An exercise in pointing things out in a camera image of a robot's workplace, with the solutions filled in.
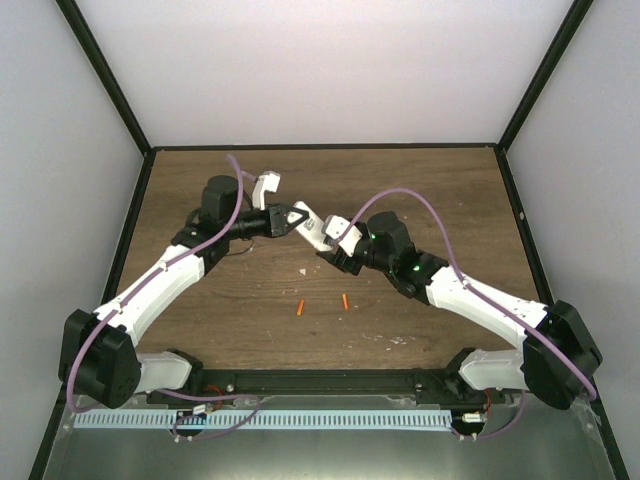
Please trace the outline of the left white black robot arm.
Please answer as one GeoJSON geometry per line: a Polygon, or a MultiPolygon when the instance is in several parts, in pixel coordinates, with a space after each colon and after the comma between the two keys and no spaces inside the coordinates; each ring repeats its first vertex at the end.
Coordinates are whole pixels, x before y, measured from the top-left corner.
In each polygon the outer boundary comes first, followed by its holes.
{"type": "Polygon", "coordinates": [[[199,208],[147,272],[94,311],[76,310],[67,318],[59,377],[72,410],[81,409],[75,395],[111,409],[140,392],[169,390],[184,404],[203,395],[205,381],[193,371],[196,359],[174,350],[141,354],[136,348],[160,314],[228,254],[231,242],[283,237],[309,220],[302,202],[266,203],[279,181],[279,174],[267,171],[246,193],[239,179],[210,178],[199,208]]]}

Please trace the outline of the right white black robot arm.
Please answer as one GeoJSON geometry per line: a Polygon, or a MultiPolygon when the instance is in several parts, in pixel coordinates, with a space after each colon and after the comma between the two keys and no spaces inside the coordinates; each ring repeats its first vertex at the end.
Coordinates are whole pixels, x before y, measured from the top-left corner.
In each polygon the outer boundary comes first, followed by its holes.
{"type": "Polygon", "coordinates": [[[465,403],[479,390],[506,388],[566,410],[589,392],[602,355],[573,305],[520,299],[457,274],[451,262],[417,249],[393,212],[355,225],[331,215],[304,226],[319,256],[339,270],[379,271],[401,295],[460,315],[510,344],[501,351],[473,349],[454,361],[444,378],[451,400],[465,403]]]}

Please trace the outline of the white remote control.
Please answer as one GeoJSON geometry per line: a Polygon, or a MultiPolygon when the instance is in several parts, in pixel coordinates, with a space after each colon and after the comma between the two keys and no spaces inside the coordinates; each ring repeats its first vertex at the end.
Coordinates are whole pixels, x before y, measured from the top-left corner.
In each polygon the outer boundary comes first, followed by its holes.
{"type": "Polygon", "coordinates": [[[296,207],[305,207],[309,210],[309,219],[296,232],[309,243],[317,252],[326,252],[333,248],[328,238],[321,232],[324,221],[303,201],[294,203],[296,207]]]}

